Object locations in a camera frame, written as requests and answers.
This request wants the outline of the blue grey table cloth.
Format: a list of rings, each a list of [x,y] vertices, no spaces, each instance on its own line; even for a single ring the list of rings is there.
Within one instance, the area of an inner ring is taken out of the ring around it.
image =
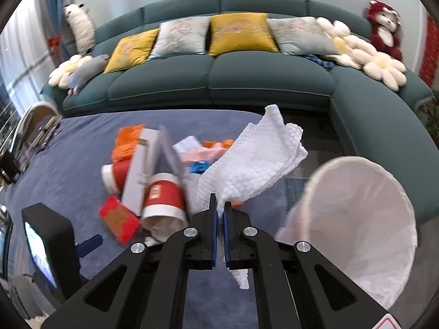
[[[115,259],[123,245],[100,220],[99,209],[108,198],[100,170],[110,162],[118,131],[143,124],[164,126],[173,142],[193,135],[198,140],[224,140],[239,136],[257,114],[229,110],[158,110],[98,114],[66,118],[48,148],[30,159],[18,182],[6,193],[6,207],[13,219],[8,274],[32,273],[25,244],[22,210],[35,203],[68,218],[75,238],[95,234],[103,244],[81,262],[81,272],[91,278]],[[219,263],[211,271],[192,271],[185,303],[185,328],[257,328],[253,289],[239,288],[233,275]]]

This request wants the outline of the red paper cup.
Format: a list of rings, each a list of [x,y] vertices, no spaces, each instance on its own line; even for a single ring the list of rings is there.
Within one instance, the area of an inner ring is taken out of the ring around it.
[[[119,163],[105,164],[101,167],[102,181],[110,195],[120,195],[122,193],[130,163],[130,160],[125,160]]]
[[[187,227],[185,197],[179,178],[157,173],[150,178],[141,212],[141,226],[160,242]]]

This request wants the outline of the white flower pillow left end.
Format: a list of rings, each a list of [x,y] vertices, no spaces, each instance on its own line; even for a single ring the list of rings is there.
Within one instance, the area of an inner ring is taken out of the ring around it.
[[[91,56],[81,56],[80,54],[73,55],[70,59],[61,63],[58,68],[50,73],[48,85],[63,90],[68,89],[70,74],[91,59]]]

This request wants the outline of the pink cloth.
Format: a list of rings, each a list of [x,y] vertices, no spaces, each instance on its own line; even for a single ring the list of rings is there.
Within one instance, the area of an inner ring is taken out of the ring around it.
[[[198,147],[190,152],[183,153],[180,156],[180,160],[183,163],[194,163],[206,161],[209,163],[214,163],[220,157],[226,153],[227,149],[223,147],[221,143],[214,143],[211,147]]]

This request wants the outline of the light grey cushion left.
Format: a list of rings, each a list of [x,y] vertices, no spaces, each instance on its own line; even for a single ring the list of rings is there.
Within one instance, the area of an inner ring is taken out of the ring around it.
[[[162,22],[148,60],[180,54],[204,54],[209,26],[209,16]]]

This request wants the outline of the blue wrapper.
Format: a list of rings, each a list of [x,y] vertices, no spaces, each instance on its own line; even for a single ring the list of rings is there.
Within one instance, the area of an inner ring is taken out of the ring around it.
[[[210,162],[207,160],[200,160],[192,162],[189,172],[191,174],[202,175],[210,167]]]

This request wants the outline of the red white plush monkey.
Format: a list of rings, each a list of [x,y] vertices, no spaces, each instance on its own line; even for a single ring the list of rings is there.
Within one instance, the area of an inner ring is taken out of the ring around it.
[[[371,24],[370,41],[374,48],[378,52],[402,61],[403,53],[399,49],[401,26],[399,13],[384,2],[371,0],[365,18]]]

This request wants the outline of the yellow cushion centre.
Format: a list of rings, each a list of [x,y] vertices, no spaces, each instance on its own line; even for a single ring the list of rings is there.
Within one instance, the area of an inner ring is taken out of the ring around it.
[[[262,50],[278,52],[266,13],[223,13],[210,18],[210,56]]]

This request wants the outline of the white flower pillow upper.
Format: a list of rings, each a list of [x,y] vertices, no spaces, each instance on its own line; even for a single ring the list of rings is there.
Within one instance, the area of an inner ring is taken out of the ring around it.
[[[326,55],[326,57],[340,66],[360,70],[362,66],[354,59],[353,51],[359,49],[370,54],[371,52],[367,50],[370,43],[353,35],[344,22],[338,20],[331,22],[324,17],[318,17],[316,22],[331,39],[337,50],[337,54]]]

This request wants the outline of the orange plastic bag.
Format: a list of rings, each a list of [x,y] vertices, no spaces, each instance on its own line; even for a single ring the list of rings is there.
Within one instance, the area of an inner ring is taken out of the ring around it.
[[[134,125],[119,129],[115,139],[115,146],[112,150],[111,158],[113,163],[121,163],[131,160],[136,151],[138,139],[144,125]]]

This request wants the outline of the red envelope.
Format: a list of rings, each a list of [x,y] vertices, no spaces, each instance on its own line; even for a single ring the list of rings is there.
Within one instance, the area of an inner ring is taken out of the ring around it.
[[[98,215],[121,244],[127,244],[140,227],[139,219],[115,195],[107,198]]]

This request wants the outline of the dark green curved sofa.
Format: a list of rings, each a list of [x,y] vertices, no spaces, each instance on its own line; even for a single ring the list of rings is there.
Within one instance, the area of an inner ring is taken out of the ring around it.
[[[369,22],[341,8],[313,0],[164,0],[147,4],[101,25],[94,55],[111,54],[127,36],[162,22],[220,13],[266,13],[270,17],[324,17],[344,22],[356,35],[370,35]],[[263,50],[219,56],[166,56],[126,71],[93,79],[70,97],[57,87],[42,94],[67,117],[113,111],[197,105],[324,109],[348,155],[380,164],[402,184],[417,223],[438,216],[438,149],[417,117],[433,97],[411,71],[406,84],[391,91],[353,68],[330,70],[302,56]]]

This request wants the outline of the white plush animal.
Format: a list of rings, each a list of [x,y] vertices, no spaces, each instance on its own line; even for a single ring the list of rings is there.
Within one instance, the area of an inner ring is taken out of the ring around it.
[[[77,52],[87,54],[95,46],[94,22],[80,4],[68,4],[63,8],[64,17],[73,33]]]

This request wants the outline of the white paper towel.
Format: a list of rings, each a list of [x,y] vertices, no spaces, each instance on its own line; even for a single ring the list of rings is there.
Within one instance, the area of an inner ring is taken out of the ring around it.
[[[226,153],[200,176],[193,209],[207,209],[211,194],[223,216],[227,202],[243,203],[260,195],[306,159],[303,129],[285,123],[278,106],[265,107],[259,123],[249,123]]]

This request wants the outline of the white flower pillow lower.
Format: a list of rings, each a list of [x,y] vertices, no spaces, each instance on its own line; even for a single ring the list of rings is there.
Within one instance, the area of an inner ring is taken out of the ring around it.
[[[354,62],[362,66],[367,76],[382,82],[394,92],[398,92],[399,88],[407,83],[405,65],[386,53],[378,52],[368,42],[356,43],[351,57]]]

